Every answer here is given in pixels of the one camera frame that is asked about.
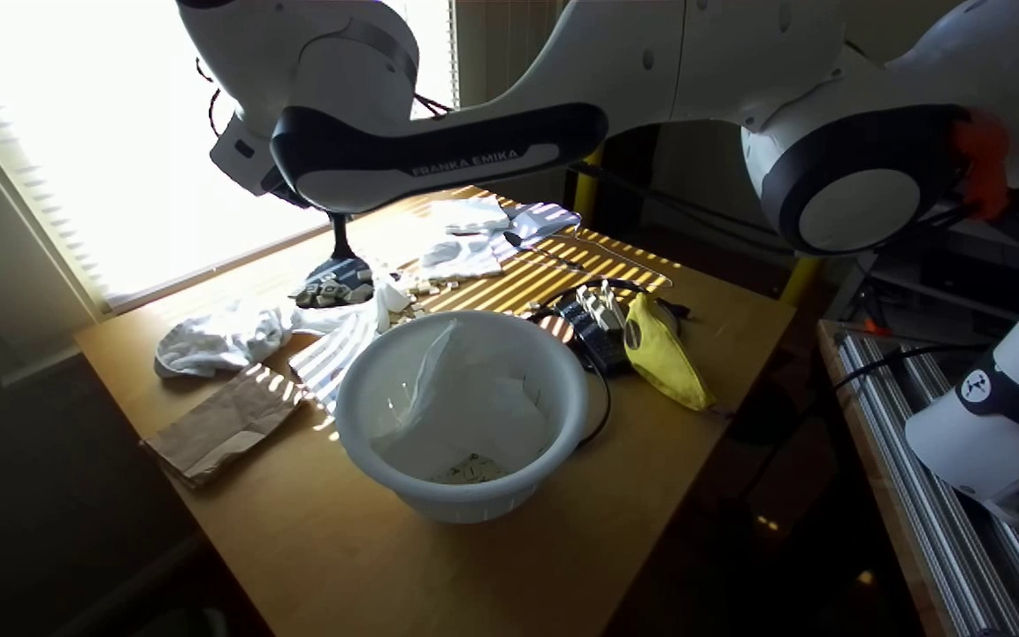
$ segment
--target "floor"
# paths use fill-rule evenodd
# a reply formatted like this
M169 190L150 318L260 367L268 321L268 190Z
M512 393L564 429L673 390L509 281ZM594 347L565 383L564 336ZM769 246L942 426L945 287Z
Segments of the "floor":
M762 294L780 294L787 278L663 234L634 246ZM841 429L815 390L815 321L830 303L830 287L807 294L771 367L621 609L614 637L922 634L873 503L861 479L839 472ZM121 630L189 637L215 634L224 621L233 634L266 634L224 564L206 557Z

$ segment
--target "wall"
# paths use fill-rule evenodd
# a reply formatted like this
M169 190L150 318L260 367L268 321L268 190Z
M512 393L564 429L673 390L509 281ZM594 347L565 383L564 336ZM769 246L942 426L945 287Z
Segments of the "wall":
M12 218L0 190L0 380L64 352L90 318ZM190 535L82 357L0 383L0 634L82 627Z
M458 0L462 102L503 96L546 45L565 0ZM519 203L561 203L565 169L537 169L487 183Z
M66 627L184 540L173 494L79 357L0 385L0 634Z
M873 61L898 58L914 41L927 34L927 25L955 9L955 0L846 0L851 41ZM748 222L763 226L756 194L740 162L740 131L733 123L668 123L663 129L654 181L657 190L713 206L720 213L733 213ZM749 259L788 267L793 259L780 259L769 252L740 249L721 240L684 218L644 206L644 221L684 232L693 240L715 249L736 249Z

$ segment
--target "small black object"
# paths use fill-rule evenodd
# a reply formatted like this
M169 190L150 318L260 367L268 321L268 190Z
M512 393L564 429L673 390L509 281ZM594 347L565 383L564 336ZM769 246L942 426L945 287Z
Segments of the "small black object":
M329 221L338 249L329 261L304 278L304 287L294 294L298 310L365 304L374 294L371 267L347 240L347 218Z
M600 376L628 376L629 363L622 352L622 331L604 331L582 303L578 294L564 294L552 310L535 310L528 321L561 318L570 327L570 352L582 357L587 373Z
M233 150L236 150L243 161L254 161L254 144L233 143Z
M604 287L604 282L610 282L614 292L650 294L650 292L641 287L641 282L600 278L600 281L585 281L582 287L570 287L570 292L561 292L561 294L537 303L537 310L565 304L570 299L578 299L578 292L585 292L585 287ZM689 318L689 310L687 310L687 304L676 304L676 303L666 303L666 299L657 299L657 304L668 310L681 321Z

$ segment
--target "metal rail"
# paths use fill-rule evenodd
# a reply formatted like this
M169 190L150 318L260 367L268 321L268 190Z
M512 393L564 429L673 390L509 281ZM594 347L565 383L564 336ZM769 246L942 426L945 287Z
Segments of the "metal rail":
M839 336L841 373L886 357L886 341ZM907 357L903 367L880 367L846 390L868 429L868 444L892 484L917 550L927 564L938 599L955 634L1019 634L1019 528L1002 524L976 503L942 484L907 446L907 418L947 390L936 354Z

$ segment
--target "brown paper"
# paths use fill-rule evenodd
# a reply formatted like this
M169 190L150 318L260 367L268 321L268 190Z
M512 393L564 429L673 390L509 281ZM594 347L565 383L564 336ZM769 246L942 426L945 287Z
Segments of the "brown paper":
M190 484L202 484L227 461L268 441L298 404L298 383L268 367L249 367L177 426L150 441L150 446Z

